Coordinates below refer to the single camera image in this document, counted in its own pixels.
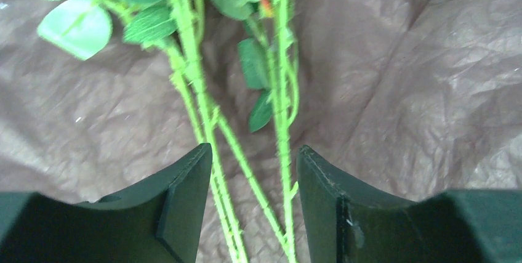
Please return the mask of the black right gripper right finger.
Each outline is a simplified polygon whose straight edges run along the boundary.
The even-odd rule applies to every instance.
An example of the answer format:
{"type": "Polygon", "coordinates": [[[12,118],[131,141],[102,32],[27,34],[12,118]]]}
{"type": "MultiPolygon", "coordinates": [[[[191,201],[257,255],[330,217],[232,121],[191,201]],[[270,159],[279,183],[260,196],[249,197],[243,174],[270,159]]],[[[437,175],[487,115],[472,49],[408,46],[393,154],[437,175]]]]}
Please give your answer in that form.
{"type": "Polygon", "coordinates": [[[521,261],[520,190],[446,190],[409,201],[306,145],[297,174],[312,262],[521,261]]]}

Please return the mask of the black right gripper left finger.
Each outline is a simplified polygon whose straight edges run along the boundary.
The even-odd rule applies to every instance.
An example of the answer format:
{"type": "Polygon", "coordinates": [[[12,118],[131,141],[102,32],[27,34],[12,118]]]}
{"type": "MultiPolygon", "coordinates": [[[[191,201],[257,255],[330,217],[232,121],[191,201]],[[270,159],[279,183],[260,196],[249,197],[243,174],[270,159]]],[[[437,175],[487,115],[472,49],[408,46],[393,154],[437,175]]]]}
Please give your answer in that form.
{"type": "Polygon", "coordinates": [[[1,193],[2,262],[194,262],[212,149],[90,203],[1,193]]]}

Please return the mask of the red wrapping paper sheet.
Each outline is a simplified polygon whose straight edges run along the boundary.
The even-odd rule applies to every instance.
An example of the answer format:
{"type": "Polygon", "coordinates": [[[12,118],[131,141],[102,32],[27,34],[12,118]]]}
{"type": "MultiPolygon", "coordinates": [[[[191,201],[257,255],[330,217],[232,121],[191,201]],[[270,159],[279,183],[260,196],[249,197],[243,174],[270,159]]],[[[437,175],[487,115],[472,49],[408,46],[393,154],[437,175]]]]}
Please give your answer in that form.
{"type": "MultiPolygon", "coordinates": [[[[293,182],[299,185],[297,155],[306,145],[409,201],[457,189],[521,191],[521,0],[294,1],[300,102],[289,128],[293,182]]],[[[249,33],[217,9],[206,25],[211,95],[228,108],[284,224],[274,124],[249,131],[259,91],[247,90],[232,48],[249,33]]],[[[218,143],[249,262],[288,262],[223,136],[218,143]]],[[[292,204],[295,262],[312,262],[299,187],[292,204]]],[[[194,262],[232,262],[210,180],[194,262]]]]}

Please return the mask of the pink flower bouquet red wrap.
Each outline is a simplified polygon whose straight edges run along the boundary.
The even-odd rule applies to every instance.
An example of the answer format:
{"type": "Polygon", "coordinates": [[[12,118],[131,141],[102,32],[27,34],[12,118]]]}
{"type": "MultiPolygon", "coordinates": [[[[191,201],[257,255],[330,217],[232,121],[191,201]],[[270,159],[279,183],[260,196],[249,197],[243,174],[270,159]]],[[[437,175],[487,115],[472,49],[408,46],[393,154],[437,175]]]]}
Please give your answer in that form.
{"type": "Polygon", "coordinates": [[[232,262],[249,262],[228,190],[223,136],[288,262],[297,260],[289,128],[299,111],[294,0],[1,0],[1,190],[93,204],[210,143],[210,187],[232,262]],[[211,95],[205,37],[217,9],[234,42],[256,132],[273,122],[284,224],[211,95]]]}

